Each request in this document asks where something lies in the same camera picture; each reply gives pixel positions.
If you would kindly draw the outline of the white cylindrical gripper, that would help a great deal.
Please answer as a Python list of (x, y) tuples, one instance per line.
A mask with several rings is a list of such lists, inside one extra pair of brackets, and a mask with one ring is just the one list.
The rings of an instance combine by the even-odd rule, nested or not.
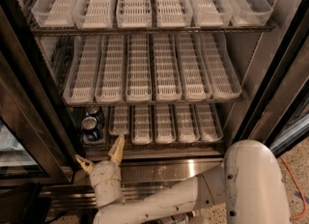
[(110, 160), (101, 161), (96, 165), (79, 154), (75, 156), (82, 169), (90, 174), (98, 208), (120, 203), (124, 199), (119, 165), (123, 159), (125, 142), (125, 137), (120, 135), (108, 152)]

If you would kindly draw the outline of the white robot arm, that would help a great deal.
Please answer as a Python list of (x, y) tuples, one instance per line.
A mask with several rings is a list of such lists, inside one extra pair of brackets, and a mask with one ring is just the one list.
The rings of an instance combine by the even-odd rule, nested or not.
[(135, 202), (124, 200), (121, 168), (125, 139), (106, 160), (75, 158), (90, 176), (98, 212), (93, 224), (142, 224), (215, 205), (226, 206), (227, 224), (292, 224), (277, 158), (256, 140), (241, 140), (221, 164)]

